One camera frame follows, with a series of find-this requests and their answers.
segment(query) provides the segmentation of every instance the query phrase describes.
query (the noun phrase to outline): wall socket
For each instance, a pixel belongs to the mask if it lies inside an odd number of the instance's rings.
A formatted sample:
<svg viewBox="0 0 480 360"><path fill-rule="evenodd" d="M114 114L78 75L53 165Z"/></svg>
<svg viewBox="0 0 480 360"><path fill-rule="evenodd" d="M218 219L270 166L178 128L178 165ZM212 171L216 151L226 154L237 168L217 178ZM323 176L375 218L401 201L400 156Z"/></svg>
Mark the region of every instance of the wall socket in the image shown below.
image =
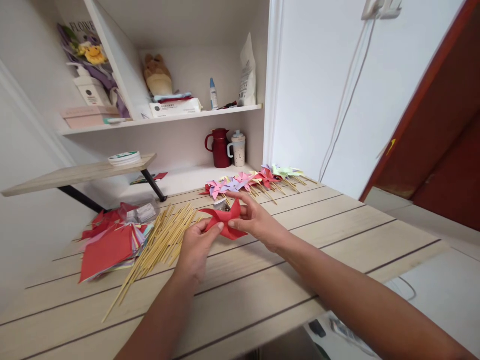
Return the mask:
<svg viewBox="0 0 480 360"><path fill-rule="evenodd" d="M366 0L361 19L391 20L398 18L401 11L402 0Z"/></svg>

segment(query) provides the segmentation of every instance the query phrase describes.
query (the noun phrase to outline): wooden table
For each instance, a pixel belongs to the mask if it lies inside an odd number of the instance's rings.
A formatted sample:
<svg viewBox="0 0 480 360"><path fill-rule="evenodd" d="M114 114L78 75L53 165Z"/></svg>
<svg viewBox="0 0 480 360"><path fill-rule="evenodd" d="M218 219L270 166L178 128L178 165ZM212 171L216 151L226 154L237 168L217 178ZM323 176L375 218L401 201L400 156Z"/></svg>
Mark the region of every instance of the wooden table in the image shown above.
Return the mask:
<svg viewBox="0 0 480 360"><path fill-rule="evenodd" d="M284 187L259 202L282 225L345 264L386 282L448 249L440 239L321 184ZM212 205L198 191L168 204ZM82 242L71 242L0 317L0 359L112 359L172 276L159 264L137 281L105 323L129 270L77 284ZM278 255L252 236L213 245L177 359L231 359L325 312L318 297Z"/></svg>
<svg viewBox="0 0 480 360"><path fill-rule="evenodd" d="M160 201L164 202L167 200L167 197L164 196L160 191L157 183L147 170L156 157L156 153L142 155L140 162L125 166L112 166L108 161L106 161L81 166L66 167L24 182L23 184L11 187L2 191L1 194L8 198L16 195L35 193L42 190L57 188L86 207L97 213L100 213L101 211L106 212L107 210L86 195L82 194L72 185L85 183L92 180L106 179L119 175L141 172L157 194Z"/></svg>

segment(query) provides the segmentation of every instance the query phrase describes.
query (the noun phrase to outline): red kettle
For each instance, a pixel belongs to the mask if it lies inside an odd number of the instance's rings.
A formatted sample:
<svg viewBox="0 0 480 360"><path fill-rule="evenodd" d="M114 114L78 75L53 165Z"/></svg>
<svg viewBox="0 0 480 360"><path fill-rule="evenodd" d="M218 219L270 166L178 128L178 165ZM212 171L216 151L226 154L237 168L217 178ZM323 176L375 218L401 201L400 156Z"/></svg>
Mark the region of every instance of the red kettle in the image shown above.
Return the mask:
<svg viewBox="0 0 480 360"><path fill-rule="evenodd" d="M227 139L228 132L229 130L218 128L212 130L212 133L205 138L205 149L213 153L213 164L219 169L228 168L232 165L232 160L227 154L227 146L230 143ZM212 150L208 148L209 137L211 136L213 136Z"/></svg>

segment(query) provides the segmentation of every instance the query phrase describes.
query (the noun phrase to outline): soap dispenser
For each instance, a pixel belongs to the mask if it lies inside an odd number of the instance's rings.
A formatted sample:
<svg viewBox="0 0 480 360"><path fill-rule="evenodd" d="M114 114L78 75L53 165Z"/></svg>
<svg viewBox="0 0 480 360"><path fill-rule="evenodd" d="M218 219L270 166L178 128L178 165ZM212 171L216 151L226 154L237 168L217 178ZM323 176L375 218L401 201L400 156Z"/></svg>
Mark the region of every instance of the soap dispenser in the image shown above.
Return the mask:
<svg viewBox="0 0 480 360"><path fill-rule="evenodd" d="M67 62L66 64L76 67L78 77L73 79L73 82L88 106L112 106L102 83L96 78L91 77L90 73L82 64L75 62Z"/></svg>

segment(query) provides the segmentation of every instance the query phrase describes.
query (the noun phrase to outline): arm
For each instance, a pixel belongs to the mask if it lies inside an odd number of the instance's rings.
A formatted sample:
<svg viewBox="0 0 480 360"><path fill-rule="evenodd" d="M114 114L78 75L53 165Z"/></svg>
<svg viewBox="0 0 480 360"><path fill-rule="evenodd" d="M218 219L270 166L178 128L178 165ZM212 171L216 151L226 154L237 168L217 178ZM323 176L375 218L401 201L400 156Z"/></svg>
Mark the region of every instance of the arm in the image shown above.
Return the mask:
<svg viewBox="0 0 480 360"><path fill-rule="evenodd" d="M246 193L241 218L248 232L284 258L355 334L383 359L476 359L463 346L386 286L292 235Z"/></svg>
<svg viewBox="0 0 480 360"><path fill-rule="evenodd" d="M185 232L173 275L116 360L172 358L187 324L195 292L205 277L210 247L224 227L221 222L202 234L209 222L210 219L200 221Z"/></svg>

